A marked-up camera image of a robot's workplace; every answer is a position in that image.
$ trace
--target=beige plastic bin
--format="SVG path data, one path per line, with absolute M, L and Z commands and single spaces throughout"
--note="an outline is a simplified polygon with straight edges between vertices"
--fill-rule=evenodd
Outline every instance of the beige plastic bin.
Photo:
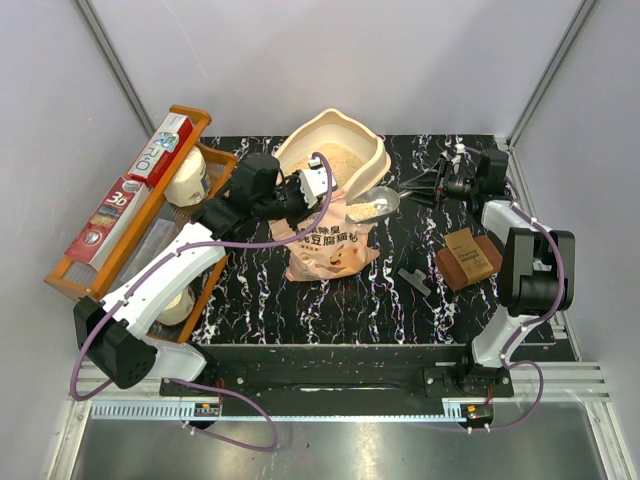
M 346 192 L 347 201 L 377 185 L 391 167 L 391 158 L 382 139 L 335 108 L 325 110 L 293 132 L 275 157 L 286 172 L 289 166 L 325 143 L 337 143 L 368 159 L 340 188 L 340 191 Z

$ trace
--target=white wall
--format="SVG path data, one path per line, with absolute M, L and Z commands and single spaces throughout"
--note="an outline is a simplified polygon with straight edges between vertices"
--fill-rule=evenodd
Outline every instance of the white wall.
M 544 223 L 574 232 L 570 310 L 640 467 L 640 3 L 601 2 L 516 149 Z
M 154 121 L 288 134 L 327 107 L 380 133 L 510 133 L 579 0 L 93 0 Z
M 38 478 L 77 353 L 42 279 L 144 143 L 72 2 L 0 2 L 0 477 Z

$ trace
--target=marble tabletop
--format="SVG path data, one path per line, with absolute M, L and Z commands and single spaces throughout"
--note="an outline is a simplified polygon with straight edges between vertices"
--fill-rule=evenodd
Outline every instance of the marble tabletop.
M 285 137 L 208 137 L 203 143 L 242 158 L 251 152 L 273 153 Z M 390 135 L 384 137 L 391 169 L 381 185 L 398 183 L 429 169 L 452 142 L 493 147 L 492 136 Z M 475 171 L 466 155 L 462 173 Z M 369 235 L 379 257 L 361 273 L 337 280 L 290 282 L 284 277 L 285 248 L 233 252 L 192 334 L 201 344 L 447 344 L 463 343 L 480 333 L 497 306 L 495 277 L 453 292 L 438 273 L 434 258 L 444 235 L 470 227 L 485 230 L 461 208 L 448 202 L 441 212 L 403 200 L 399 214 Z M 261 225 L 250 241 L 270 240 Z M 425 297 L 398 275 L 405 268 L 427 274 Z M 206 280 L 206 274 L 194 283 Z M 548 325 L 528 342 L 551 343 Z

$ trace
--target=gray floor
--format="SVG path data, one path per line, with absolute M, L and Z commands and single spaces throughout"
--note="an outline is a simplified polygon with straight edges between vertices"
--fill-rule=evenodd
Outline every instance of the gray floor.
M 497 423 L 520 412 L 515 405 L 497 408 Z M 270 442 L 264 424 L 212 429 Z M 260 454 L 190 436 L 176 423 L 90 420 L 73 478 L 605 478 L 586 414 L 573 404 L 542 405 L 517 429 L 471 437 L 416 424 L 283 423 L 279 429 L 281 449 Z

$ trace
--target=red and white box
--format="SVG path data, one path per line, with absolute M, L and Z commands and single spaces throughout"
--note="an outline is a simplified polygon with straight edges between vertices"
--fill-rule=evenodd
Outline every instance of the red and white box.
M 193 131 L 186 115 L 170 113 L 144 147 L 128 175 L 154 188 Z
M 100 270 L 148 197 L 143 183 L 118 178 L 64 254 Z

